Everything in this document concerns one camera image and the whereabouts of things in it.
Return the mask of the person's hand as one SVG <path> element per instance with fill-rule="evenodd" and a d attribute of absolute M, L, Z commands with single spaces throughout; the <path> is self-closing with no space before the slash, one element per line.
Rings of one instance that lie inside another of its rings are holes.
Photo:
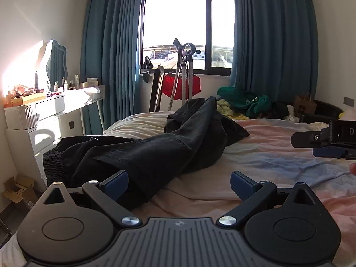
<path fill-rule="evenodd" d="M 352 163 L 349 166 L 349 171 L 350 171 L 351 174 L 356 175 L 356 163 Z"/>

